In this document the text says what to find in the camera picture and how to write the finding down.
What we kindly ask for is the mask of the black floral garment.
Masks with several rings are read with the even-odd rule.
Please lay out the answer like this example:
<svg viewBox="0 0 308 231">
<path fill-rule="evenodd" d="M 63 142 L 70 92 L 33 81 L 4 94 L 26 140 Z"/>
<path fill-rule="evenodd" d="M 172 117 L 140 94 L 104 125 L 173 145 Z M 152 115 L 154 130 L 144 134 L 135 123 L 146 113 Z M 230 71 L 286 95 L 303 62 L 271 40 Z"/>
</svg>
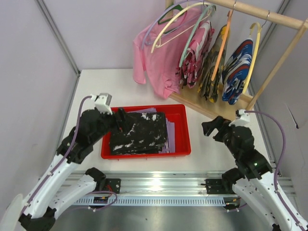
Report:
<svg viewBox="0 0 308 231">
<path fill-rule="evenodd" d="M 156 154 L 167 144 L 167 122 L 163 112 L 130 113 L 131 130 L 111 131 L 109 147 L 112 155 Z"/>
</svg>

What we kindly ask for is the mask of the purple trousers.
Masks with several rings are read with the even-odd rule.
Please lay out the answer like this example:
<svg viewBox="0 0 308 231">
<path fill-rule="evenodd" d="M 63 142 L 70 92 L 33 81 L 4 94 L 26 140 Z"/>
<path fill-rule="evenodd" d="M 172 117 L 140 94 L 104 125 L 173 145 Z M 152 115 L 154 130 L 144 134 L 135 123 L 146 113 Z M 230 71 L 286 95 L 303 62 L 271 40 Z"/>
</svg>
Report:
<svg viewBox="0 0 308 231">
<path fill-rule="evenodd" d="M 157 108 L 150 107 L 142 110 L 131 111 L 131 113 L 156 113 L 158 112 Z M 171 122 L 166 117 L 166 127 L 167 127 L 167 141 L 165 146 L 159 151 L 159 154 L 168 154 L 175 152 L 175 123 Z"/>
</svg>

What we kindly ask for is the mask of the purple hanger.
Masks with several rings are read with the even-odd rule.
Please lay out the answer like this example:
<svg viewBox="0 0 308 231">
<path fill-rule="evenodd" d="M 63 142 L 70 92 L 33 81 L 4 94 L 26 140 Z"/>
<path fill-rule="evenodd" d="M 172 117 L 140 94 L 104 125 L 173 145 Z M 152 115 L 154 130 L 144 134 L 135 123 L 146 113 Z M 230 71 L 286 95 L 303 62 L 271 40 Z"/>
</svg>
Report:
<svg viewBox="0 0 308 231">
<path fill-rule="evenodd" d="M 181 1 L 178 1 L 178 2 L 175 2 L 174 0 L 171 0 L 170 2 L 167 1 L 167 7 L 163 11 L 163 14 L 158 19 L 156 19 L 150 25 L 150 27 L 147 29 L 147 31 L 146 31 L 146 33 L 145 33 L 145 35 L 143 37 L 142 44 L 141 44 L 141 49 L 142 50 L 143 50 L 144 46 L 146 45 L 147 38 L 149 37 L 152 28 L 156 24 L 163 24 L 163 23 L 168 22 L 171 19 L 171 17 L 173 16 L 173 11 L 174 10 L 176 10 L 176 11 L 183 10 L 182 4 L 184 4 L 186 2 L 201 2 L 201 0 L 181 0 Z"/>
</svg>

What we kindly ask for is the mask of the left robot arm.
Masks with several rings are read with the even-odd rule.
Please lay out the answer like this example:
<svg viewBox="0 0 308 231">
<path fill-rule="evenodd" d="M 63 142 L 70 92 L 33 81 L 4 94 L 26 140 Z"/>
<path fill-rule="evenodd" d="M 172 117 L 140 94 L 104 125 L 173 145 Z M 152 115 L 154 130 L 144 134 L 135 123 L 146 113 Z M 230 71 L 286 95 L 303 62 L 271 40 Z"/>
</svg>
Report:
<svg viewBox="0 0 308 231">
<path fill-rule="evenodd" d="M 57 218 L 80 197 L 105 188 L 106 175 L 95 167 L 86 171 L 79 182 L 58 193 L 68 176 L 93 151 L 93 146 L 112 130 L 129 132 L 134 118 L 123 108 L 100 112 L 97 108 L 79 111 L 77 124 L 63 139 L 37 185 L 26 197 L 18 219 L 27 231 L 49 231 Z"/>
</svg>

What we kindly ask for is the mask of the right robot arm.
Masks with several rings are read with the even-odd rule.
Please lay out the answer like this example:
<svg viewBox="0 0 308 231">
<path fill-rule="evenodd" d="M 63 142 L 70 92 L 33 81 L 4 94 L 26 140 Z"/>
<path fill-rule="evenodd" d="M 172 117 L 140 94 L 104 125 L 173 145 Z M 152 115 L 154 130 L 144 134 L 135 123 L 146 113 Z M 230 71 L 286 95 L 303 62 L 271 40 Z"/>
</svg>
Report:
<svg viewBox="0 0 308 231">
<path fill-rule="evenodd" d="M 307 220 L 278 183 L 278 169 L 255 148 L 252 131 L 246 126 L 250 111 L 241 109 L 236 114 L 233 121 L 217 116 L 202 123 L 205 136 L 218 131 L 213 139 L 225 144 L 235 160 L 236 167 L 221 176 L 223 189 L 241 197 L 269 231 L 306 231 Z"/>
</svg>

